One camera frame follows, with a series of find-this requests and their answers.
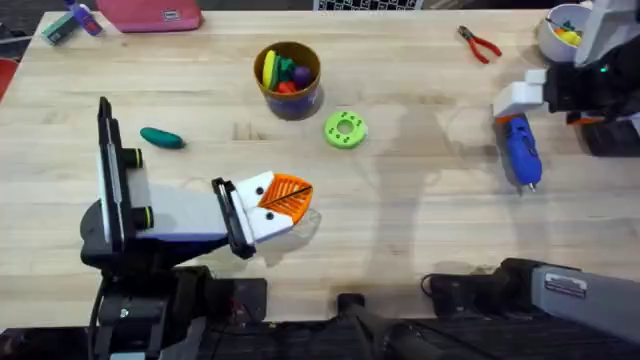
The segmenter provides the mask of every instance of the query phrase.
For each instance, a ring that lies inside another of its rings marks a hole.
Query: wooden tabletop
[[[0,326],[88,322],[99,275],[80,262],[78,228],[97,197],[101,95],[153,182],[210,191],[212,178],[273,170],[314,185],[300,225],[250,261],[223,249],[191,262],[265,277],[270,320],[328,318],[347,291],[384,315],[428,315],[422,275],[508,256],[640,279],[640,160],[591,157],[563,115],[534,111],[543,180],[522,195],[508,180],[490,104],[544,66],[533,33],[544,13],[210,12],[197,31],[136,35],[98,16],[106,36],[34,39],[0,106]],[[480,64],[462,24],[504,55]],[[323,105],[303,121],[272,115],[253,79],[254,56],[282,40],[322,61]],[[356,149],[323,139],[341,110],[368,124]],[[189,145],[154,148],[144,126]]]

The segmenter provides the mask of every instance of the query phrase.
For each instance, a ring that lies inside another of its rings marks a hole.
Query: red-handled pliers
[[[487,59],[484,55],[482,55],[480,53],[480,51],[478,50],[478,47],[476,45],[482,45],[484,47],[486,47],[487,49],[493,51],[494,54],[501,56],[502,55],[502,51],[500,51],[500,49],[495,46],[493,43],[485,40],[485,39],[481,39],[475,35],[473,35],[473,33],[471,32],[471,30],[467,29],[466,26],[460,26],[458,27],[458,33],[460,35],[462,35],[462,37],[467,40],[467,42],[469,43],[469,47],[471,47],[471,51],[473,52],[473,55],[476,56],[476,58],[478,58],[478,60],[480,60],[483,64],[488,64],[489,63],[489,59]]]

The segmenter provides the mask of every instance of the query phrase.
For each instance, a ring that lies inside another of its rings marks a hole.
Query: green plastic toy
[[[182,149],[186,145],[180,136],[152,127],[142,128],[140,136],[153,145],[165,149]]]
[[[358,146],[367,136],[367,125],[353,111],[339,111],[324,123],[324,137],[332,146],[351,149]]]
[[[296,68],[296,63],[293,60],[285,57],[281,57],[278,62],[278,80],[280,82],[287,82],[293,80],[293,69]]]

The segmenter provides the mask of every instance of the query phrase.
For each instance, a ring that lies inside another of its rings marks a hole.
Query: pink case
[[[97,4],[122,32],[192,30],[202,24],[195,0],[98,0]]]

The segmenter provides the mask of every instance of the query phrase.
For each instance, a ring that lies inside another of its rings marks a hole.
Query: blue tool
[[[504,132],[511,168],[516,179],[535,192],[536,185],[542,178],[542,163],[527,117],[524,114],[515,116],[504,125]]]

